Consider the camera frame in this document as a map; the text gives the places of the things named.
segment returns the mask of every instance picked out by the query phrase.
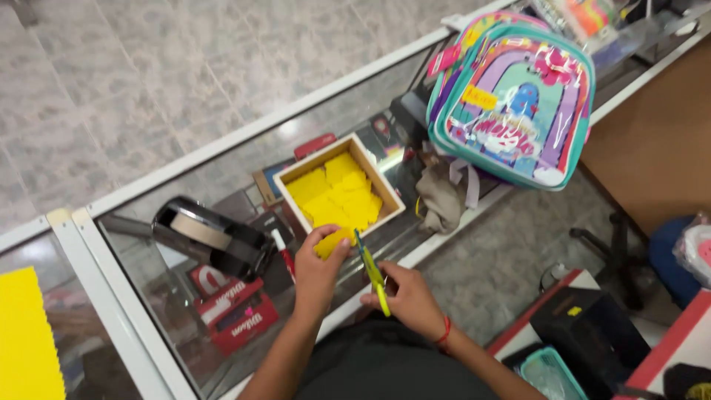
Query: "blue fabric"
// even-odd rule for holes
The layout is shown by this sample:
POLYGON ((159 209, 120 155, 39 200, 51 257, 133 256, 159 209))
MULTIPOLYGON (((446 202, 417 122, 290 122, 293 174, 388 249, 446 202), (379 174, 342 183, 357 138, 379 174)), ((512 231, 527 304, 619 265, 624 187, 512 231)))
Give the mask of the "blue fabric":
POLYGON ((693 300, 701 289, 701 284, 693 275, 676 261, 672 248, 681 232, 694 216, 683 216, 672 219, 662 225, 649 238, 649 263, 657 272, 657 276, 671 294, 672 299, 682 310, 693 300))

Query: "red marker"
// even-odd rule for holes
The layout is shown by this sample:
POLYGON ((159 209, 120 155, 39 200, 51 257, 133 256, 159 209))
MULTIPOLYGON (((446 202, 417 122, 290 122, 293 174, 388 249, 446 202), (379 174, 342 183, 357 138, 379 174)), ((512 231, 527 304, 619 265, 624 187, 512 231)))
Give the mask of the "red marker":
POLYGON ((287 245, 284 244, 284 239, 282 239, 282 235, 279 234, 279 229, 272 230, 272 237, 274 238, 274 243, 277 245, 277 250, 279 251, 279 254, 282 255, 284 262, 287 264, 287 270, 289 270, 289 274, 292 276, 292 280, 294 281, 294 283, 296 283, 296 270, 294 269, 294 260, 292 260, 292 255, 289 254, 289 251, 287 250, 287 245))

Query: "person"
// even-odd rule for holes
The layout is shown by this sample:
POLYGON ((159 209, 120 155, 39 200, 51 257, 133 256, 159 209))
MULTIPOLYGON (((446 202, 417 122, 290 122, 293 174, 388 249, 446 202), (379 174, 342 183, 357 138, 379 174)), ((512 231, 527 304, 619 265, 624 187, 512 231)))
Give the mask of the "person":
MULTIPOLYGON (((294 312, 239 399, 545 399, 445 319, 418 271, 387 261, 395 318, 372 312, 314 349, 351 245, 342 240, 325 261, 314 246, 338 229, 314 229, 296 253, 294 312)), ((374 293, 360 302, 380 308, 374 293)))

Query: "teal basket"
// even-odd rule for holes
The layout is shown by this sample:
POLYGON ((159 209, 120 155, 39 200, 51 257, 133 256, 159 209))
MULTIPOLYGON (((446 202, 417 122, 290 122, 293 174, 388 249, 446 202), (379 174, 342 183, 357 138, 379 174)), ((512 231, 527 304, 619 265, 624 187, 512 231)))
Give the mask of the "teal basket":
POLYGON ((587 400, 585 392, 552 347, 528 356, 520 366, 520 375, 548 400, 587 400))

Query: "yellow scissors handle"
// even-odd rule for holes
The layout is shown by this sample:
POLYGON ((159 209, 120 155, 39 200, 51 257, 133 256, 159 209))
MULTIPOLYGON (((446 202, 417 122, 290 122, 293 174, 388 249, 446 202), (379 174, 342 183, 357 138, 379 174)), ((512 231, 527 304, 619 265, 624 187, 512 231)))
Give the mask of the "yellow scissors handle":
POLYGON ((375 292, 378 294, 378 300, 380 301, 380 308, 383 309, 383 314, 385 314, 386 317, 390 316, 390 308, 387 307, 387 295, 385 294, 385 289, 383 288, 382 285, 378 283, 373 283, 375 286, 375 292))

